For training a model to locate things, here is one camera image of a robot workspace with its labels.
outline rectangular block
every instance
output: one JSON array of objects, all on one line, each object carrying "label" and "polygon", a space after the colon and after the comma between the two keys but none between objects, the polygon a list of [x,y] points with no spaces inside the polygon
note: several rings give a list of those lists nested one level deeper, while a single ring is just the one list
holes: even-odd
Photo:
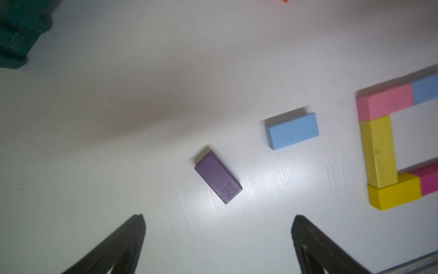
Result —
[{"label": "rectangular block", "polygon": [[368,193],[372,206],[386,210],[421,198],[420,178],[403,174],[399,176],[399,182],[395,185],[382,189],[369,185]]},{"label": "rectangular block", "polygon": [[438,97],[438,74],[423,78],[412,83],[413,103],[420,103]]},{"label": "rectangular block", "polygon": [[308,140],[319,135],[315,113],[265,127],[269,147],[273,150]]},{"label": "rectangular block", "polygon": [[410,173],[420,177],[421,194],[423,196],[438,191],[438,163],[433,163]]},{"label": "rectangular block", "polygon": [[194,168],[225,204],[242,191],[240,184],[213,151],[202,158]]},{"label": "rectangular block", "polygon": [[391,116],[360,121],[368,184],[383,188],[397,182]]},{"label": "rectangular block", "polygon": [[413,106],[412,84],[358,97],[356,103],[361,121],[371,121],[389,115]]}]

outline white surface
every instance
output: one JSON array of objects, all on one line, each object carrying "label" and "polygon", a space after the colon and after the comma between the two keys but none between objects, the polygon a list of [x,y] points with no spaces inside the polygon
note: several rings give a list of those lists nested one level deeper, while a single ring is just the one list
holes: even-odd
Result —
[{"label": "white surface", "polygon": [[[369,205],[355,106],[438,62],[437,9],[64,0],[29,63],[0,71],[1,272],[61,273],[138,213],[137,273],[298,273],[296,214],[373,272],[437,250],[438,195]],[[262,121],[304,106],[320,136],[270,150]],[[244,189],[228,205],[193,169],[208,144]]]},{"label": "white surface", "polygon": [[438,157],[438,99],[391,115],[397,169]]}]

